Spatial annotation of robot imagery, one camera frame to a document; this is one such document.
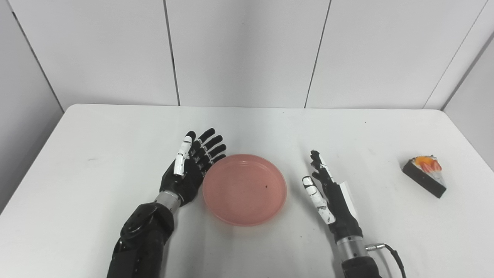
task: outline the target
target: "black forearm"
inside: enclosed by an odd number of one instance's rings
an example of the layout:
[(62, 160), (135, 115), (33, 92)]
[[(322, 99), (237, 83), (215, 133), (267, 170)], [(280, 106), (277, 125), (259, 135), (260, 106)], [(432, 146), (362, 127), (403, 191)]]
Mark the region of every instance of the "black forearm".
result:
[(122, 227), (107, 278), (159, 278), (163, 248), (173, 230), (168, 207), (159, 202), (137, 207)]

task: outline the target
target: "silver cylindrical wrist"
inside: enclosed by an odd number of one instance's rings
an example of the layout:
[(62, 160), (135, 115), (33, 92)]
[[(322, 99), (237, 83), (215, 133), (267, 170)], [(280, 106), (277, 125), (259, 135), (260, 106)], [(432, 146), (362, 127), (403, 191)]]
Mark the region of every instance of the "silver cylindrical wrist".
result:
[(344, 237), (336, 242), (341, 260), (344, 262), (356, 257), (366, 257), (368, 252), (364, 245), (364, 239), (358, 235)]
[(168, 190), (160, 192), (160, 194), (156, 197), (155, 202), (167, 207), (173, 214), (175, 214), (182, 203), (177, 194)]

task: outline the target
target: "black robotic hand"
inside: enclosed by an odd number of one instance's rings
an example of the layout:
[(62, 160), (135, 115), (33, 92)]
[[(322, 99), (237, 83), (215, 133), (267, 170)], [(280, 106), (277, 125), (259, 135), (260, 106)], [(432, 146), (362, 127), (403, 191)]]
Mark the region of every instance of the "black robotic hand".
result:
[(214, 133), (213, 128), (208, 129), (197, 140), (194, 140), (196, 134), (189, 131), (182, 142), (177, 158), (162, 177), (160, 192), (170, 191), (177, 194), (181, 199), (180, 206), (188, 204), (197, 196), (206, 172), (214, 163), (225, 157), (225, 154), (220, 153), (226, 150), (226, 145), (218, 145), (223, 141), (221, 135), (207, 142)]
[(209, 168), (225, 157), (217, 147), (222, 136), (209, 129), (199, 136), (189, 131), (176, 159), (163, 175), (160, 193), (154, 202), (141, 204), (124, 223), (113, 250), (107, 278), (159, 278), (163, 249), (175, 229), (173, 214), (197, 195)]
[(319, 152), (312, 150), (310, 157), (312, 158), (312, 167), (317, 170), (317, 172), (312, 173), (312, 176), (321, 182), (324, 195), (328, 199), (328, 208), (335, 217), (335, 222), (328, 225), (334, 234), (334, 241), (350, 235), (363, 236), (359, 223), (348, 208), (348, 200), (345, 199), (340, 185), (334, 182), (331, 172)]
[(364, 246), (362, 229), (349, 209), (351, 200), (342, 190), (346, 189), (334, 181), (318, 151), (312, 150), (310, 157), (312, 167), (317, 170), (312, 173), (312, 176), (321, 182), (328, 202), (324, 200), (309, 176), (304, 177), (302, 182), (320, 216), (334, 236), (345, 277), (380, 278), (379, 269)]

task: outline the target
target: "fingertip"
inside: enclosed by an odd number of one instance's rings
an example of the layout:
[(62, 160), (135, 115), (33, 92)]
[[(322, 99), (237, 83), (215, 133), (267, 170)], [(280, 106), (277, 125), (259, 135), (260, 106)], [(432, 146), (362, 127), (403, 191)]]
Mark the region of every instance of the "fingertip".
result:
[(190, 138), (192, 138), (192, 142), (196, 139), (196, 133), (192, 130), (187, 132), (187, 134), (185, 136), (190, 136)]

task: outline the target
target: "white table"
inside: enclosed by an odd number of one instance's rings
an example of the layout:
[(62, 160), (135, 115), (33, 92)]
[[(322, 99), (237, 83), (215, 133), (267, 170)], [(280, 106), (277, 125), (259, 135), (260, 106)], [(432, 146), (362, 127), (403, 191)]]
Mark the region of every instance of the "white table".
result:
[[(156, 197), (187, 131), (209, 127), (227, 154), (273, 162), (287, 201), (265, 224), (233, 227), (200, 193), (178, 212), (167, 278), (342, 277), (301, 185), (311, 149), (348, 181), (366, 243), (397, 249), (410, 278), (494, 277), (494, 173), (442, 112), (89, 104), (67, 110), (0, 216), (0, 277), (106, 277), (123, 223)], [(429, 154), (443, 166), (441, 199), (400, 170)], [(384, 278), (400, 277), (387, 251), (372, 256)]]

